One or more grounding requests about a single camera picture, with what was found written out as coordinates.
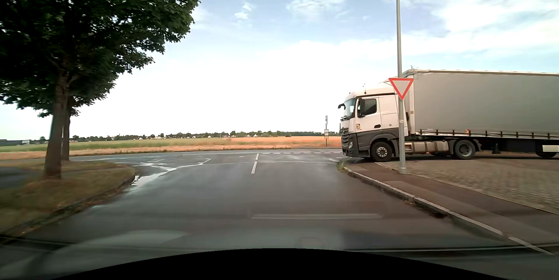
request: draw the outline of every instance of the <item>sign pole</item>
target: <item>sign pole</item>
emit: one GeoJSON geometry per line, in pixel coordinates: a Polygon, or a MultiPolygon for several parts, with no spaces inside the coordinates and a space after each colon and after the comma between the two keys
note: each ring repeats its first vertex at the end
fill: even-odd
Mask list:
{"type": "Polygon", "coordinates": [[[328,115],[324,119],[324,141],[325,141],[325,148],[328,148],[328,115]]]}
{"type": "MultiPolygon", "coordinates": [[[[398,78],[402,78],[402,42],[400,28],[400,0],[396,0],[396,42],[398,47],[398,78]]],[[[406,152],[405,152],[405,136],[404,136],[404,100],[398,98],[398,152],[400,154],[400,174],[406,174],[406,152]]]]}

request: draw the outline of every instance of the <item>red triangle sign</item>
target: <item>red triangle sign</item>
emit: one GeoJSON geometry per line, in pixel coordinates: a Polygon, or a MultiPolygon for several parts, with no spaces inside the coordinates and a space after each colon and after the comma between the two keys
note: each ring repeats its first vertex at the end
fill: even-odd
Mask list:
{"type": "Polygon", "coordinates": [[[414,82],[413,78],[388,78],[396,93],[398,93],[398,97],[402,100],[410,90],[411,84],[414,82]]]}

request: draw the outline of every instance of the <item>building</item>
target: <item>building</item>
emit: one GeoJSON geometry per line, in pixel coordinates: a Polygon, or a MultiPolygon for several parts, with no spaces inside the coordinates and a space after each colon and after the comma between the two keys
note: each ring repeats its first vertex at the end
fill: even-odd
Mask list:
{"type": "Polygon", "coordinates": [[[7,140],[0,139],[0,146],[17,146],[17,145],[29,145],[31,140],[7,140]]]}

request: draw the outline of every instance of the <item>truck windshield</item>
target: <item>truck windshield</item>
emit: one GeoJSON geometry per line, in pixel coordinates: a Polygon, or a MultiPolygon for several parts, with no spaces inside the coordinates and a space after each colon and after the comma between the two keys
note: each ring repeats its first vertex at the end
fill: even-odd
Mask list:
{"type": "Polygon", "coordinates": [[[346,116],[346,119],[349,119],[351,117],[351,114],[353,113],[355,98],[347,100],[346,102],[344,102],[344,105],[346,106],[346,109],[344,110],[344,116],[346,116]]]}

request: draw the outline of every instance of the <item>white truck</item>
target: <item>white truck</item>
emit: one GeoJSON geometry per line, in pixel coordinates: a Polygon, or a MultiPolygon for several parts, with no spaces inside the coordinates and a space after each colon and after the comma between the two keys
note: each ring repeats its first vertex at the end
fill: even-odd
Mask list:
{"type": "MultiPolygon", "coordinates": [[[[559,152],[559,74],[420,70],[404,98],[405,154],[467,160],[477,151],[559,152]]],[[[351,92],[338,108],[342,150],[387,162],[399,157],[398,96],[388,80],[351,92]]]]}

